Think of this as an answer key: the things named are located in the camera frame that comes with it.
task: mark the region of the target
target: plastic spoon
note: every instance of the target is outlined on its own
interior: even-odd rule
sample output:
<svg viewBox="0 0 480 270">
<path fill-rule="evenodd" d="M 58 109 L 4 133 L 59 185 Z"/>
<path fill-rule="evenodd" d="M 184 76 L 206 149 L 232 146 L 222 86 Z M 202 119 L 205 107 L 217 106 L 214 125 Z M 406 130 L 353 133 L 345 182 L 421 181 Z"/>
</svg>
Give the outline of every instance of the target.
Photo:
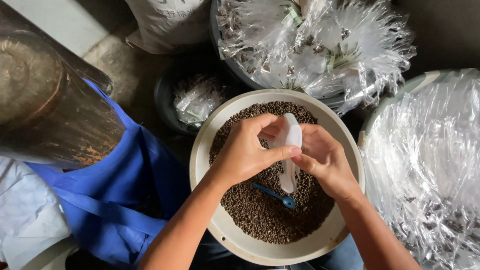
<svg viewBox="0 0 480 270">
<path fill-rule="evenodd" d="M 265 191 L 267 194 L 269 195 L 272 195 L 273 197 L 281 200 L 283 202 L 283 205 L 285 205 L 286 207 L 288 208 L 294 208 L 295 207 L 295 201 L 290 198 L 290 197 L 285 197 L 285 198 L 282 198 L 280 195 L 277 195 L 277 193 L 271 191 L 270 189 L 266 188 L 266 187 L 263 187 L 259 184 L 255 184 L 255 183 L 252 183 L 252 185 L 258 189 L 261 189 L 263 191 Z"/>
</svg>

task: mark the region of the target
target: plastic wrap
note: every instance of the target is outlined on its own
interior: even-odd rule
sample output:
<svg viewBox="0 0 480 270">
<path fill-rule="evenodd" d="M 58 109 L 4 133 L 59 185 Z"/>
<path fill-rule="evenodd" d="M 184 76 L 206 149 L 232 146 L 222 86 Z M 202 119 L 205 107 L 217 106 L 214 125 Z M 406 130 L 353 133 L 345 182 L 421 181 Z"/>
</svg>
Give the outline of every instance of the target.
<svg viewBox="0 0 480 270">
<path fill-rule="evenodd" d="M 361 147 L 367 195 L 423 269 L 480 268 L 480 72 L 388 105 Z"/>
<path fill-rule="evenodd" d="M 179 120 L 201 127 L 210 113 L 227 101 L 226 88 L 214 75 L 196 75 L 180 81 L 174 93 Z"/>
<path fill-rule="evenodd" d="M 294 89 L 322 99 L 345 95 L 339 113 L 397 92 L 416 55 L 406 17 L 388 0 L 312 0 L 298 14 L 290 0 L 222 0 L 217 22 L 221 57 L 232 58 L 264 87 Z"/>
</svg>

